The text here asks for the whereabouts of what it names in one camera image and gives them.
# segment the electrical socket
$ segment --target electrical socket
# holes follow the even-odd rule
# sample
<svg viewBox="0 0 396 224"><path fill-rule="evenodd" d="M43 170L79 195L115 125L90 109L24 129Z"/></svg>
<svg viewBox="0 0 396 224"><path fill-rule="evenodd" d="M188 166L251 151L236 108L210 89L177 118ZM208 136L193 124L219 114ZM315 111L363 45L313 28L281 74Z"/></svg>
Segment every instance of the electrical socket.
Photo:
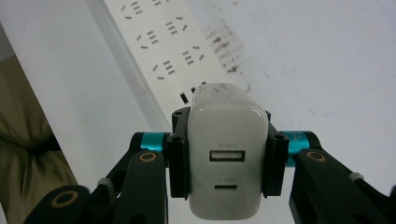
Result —
<svg viewBox="0 0 396 224"><path fill-rule="evenodd" d="M183 0L105 0L165 117L202 83L230 83Z"/></svg>

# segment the beige fabric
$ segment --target beige fabric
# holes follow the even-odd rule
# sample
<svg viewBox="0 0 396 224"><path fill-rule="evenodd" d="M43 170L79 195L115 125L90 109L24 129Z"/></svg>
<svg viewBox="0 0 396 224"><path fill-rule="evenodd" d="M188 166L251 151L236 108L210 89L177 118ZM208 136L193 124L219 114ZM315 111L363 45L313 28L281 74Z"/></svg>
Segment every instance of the beige fabric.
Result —
<svg viewBox="0 0 396 224"><path fill-rule="evenodd" d="M0 203L8 224L21 224L50 191L77 184L61 150L26 150L52 136L16 56L0 62Z"/></svg>
<svg viewBox="0 0 396 224"><path fill-rule="evenodd" d="M0 62L0 138L28 149L52 136L17 57Z"/></svg>
<svg viewBox="0 0 396 224"><path fill-rule="evenodd" d="M50 191L77 184L62 151L34 154L0 140L0 203L8 224L21 224Z"/></svg>

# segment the usb port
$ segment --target usb port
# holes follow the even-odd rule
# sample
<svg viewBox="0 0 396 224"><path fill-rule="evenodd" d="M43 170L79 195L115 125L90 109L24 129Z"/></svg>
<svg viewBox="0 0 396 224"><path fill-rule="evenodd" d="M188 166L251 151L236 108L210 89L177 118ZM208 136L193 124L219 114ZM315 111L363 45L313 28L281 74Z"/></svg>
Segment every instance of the usb port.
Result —
<svg viewBox="0 0 396 224"><path fill-rule="evenodd" d="M210 161L244 161L245 151L210 151Z"/></svg>
<svg viewBox="0 0 396 224"><path fill-rule="evenodd" d="M215 185L215 189L237 189L236 185Z"/></svg>

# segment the white charger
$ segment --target white charger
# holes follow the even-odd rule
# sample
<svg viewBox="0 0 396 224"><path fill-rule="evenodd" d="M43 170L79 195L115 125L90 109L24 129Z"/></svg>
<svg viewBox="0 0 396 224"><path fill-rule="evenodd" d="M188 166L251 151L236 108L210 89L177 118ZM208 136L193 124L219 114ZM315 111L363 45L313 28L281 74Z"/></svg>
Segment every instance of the white charger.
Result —
<svg viewBox="0 0 396 224"><path fill-rule="evenodd" d="M199 218L254 216L262 197L265 111L233 84L195 90L188 120L191 211Z"/></svg>

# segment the white table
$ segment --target white table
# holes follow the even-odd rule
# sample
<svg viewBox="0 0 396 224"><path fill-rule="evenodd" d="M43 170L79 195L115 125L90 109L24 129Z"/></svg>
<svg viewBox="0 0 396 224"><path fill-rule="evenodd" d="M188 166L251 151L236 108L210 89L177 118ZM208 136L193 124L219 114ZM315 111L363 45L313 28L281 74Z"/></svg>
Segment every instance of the white table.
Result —
<svg viewBox="0 0 396 224"><path fill-rule="evenodd" d="M396 184L396 2L189 1L230 77L279 130L310 130L381 192ZM169 132L100 1L0 0L0 22L79 184L93 189L138 131ZM237 223L291 223L288 199ZM170 200L171 223L208 223Z"/></svg>

